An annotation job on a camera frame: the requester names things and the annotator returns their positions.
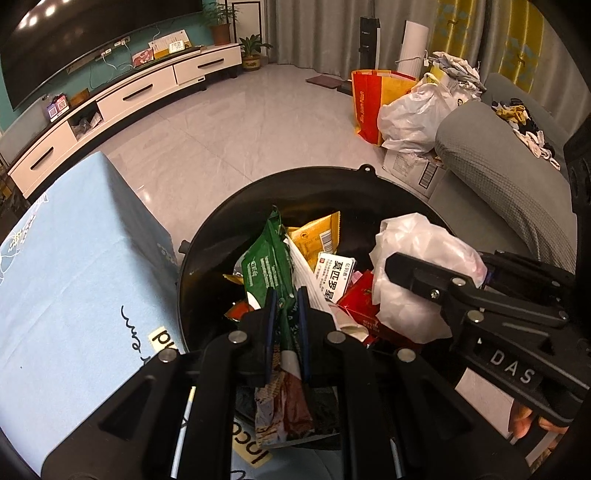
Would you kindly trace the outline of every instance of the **white paper roll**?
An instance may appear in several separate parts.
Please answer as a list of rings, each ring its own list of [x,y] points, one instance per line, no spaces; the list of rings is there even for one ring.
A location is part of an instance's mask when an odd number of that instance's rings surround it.
[[[402,49],[398,57],[397,72],[418,79],[423,68],[423,57],[427,48],[429,29],[425,25],[407,20]]]

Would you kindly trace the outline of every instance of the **drawer handle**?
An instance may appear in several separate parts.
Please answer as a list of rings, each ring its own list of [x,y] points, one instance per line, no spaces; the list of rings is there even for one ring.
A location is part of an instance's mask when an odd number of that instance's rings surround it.
[[[202,69],[204,67],[209,67],[210,65],[215,65],[216,63],[221,63],[223,61],[224,61],[223,58],[217,59],[217,60],[214,60],[214,61],[208,61],[207,63],[203,63],[202,65],[197,65],[197,68],[198,69]]]
[[[123,97],[123,101],[129,100],[130,98],[133,98],[136,95],[139,95],[142,92],[145,92],[146,90],[150,90],[152,87],[154,86],[153,83],[150,83],[148,86],[145,86],[144,88],[140,88],[137,92],[134,92],[130,95],[128,95],[127,97]]]
[[[31,165],[31,170],[35,170],[43,160],[45,160],[47,157],[49,157],[49,155],[51,155],[51,152],[53,152],[53,147],[47,150],[39,160],[37,160],[33,165]]]

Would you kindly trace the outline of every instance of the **potted plant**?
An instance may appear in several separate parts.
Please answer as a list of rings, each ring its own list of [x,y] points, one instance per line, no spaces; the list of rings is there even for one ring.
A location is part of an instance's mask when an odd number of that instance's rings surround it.
[[[199,21],[212,31],[214,45],[226,45],[230,43],[230,22],[236,21],[236,7],[211,3],[203,5],[203,11],[199,15]]]
[[[242,68],[247,72],[261,68],[261,49],[273,48],[273,45],[263,43],[260,34],[240,39],[242,50]]]

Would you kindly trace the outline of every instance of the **red shopping bag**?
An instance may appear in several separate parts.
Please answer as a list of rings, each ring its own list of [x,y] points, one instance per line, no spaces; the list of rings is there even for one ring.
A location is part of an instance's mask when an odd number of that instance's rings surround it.
[[[380,107],[406,95],[417,81],[391,70],[355,70],[351,78],[356,132],[369,143],[381,145],[384,140],[378,130]]]

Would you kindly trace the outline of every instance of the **black television screen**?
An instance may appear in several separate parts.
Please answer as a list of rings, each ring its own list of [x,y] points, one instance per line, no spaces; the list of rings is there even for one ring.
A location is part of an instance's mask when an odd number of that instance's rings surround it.
[[[0,47],[16,108],[57,72],[142,27],[202,10],[202,0],[41,0]]]

